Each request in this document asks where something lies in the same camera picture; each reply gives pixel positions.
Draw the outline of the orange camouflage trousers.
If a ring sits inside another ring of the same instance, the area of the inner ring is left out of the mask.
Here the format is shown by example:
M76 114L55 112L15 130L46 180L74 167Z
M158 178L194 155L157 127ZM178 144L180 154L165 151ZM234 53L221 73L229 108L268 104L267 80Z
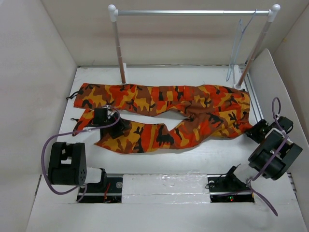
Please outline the orange camouflage trousers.
M225 86L84 83L74 96L74 107L83 109L87 119L89 111L103 107L153 118L182 116L174 127L126 119L130 129L124 135L116 139L107 135L97 142L97 146L122 154L192 148L210 137L236 138L252 127L249 93Z

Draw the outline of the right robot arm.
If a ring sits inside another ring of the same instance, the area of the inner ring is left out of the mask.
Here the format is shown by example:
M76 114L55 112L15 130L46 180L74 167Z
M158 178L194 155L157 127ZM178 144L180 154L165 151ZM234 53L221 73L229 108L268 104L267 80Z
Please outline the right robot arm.
M293 128L290 119L280 116L272 124L262 119L246 131L246 135L259 144L248 158L249 166L258 171L251 180L259 176L277 180L293 164L303 151L288 136Z

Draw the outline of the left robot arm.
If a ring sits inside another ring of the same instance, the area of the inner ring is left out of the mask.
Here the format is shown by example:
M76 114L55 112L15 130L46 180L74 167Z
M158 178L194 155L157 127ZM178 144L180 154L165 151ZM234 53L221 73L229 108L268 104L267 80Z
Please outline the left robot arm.
M109 132L122 132L123 120L119 112L111 107L89 111L90 118L82 116L72 132L53 135L42 149L41 166L49 189L57 195L65 195L86 185L87 164L85 143L54 142L51 147L48 168L45 168L45 152L48 144L55 138L78 135L98 130L101 135Z

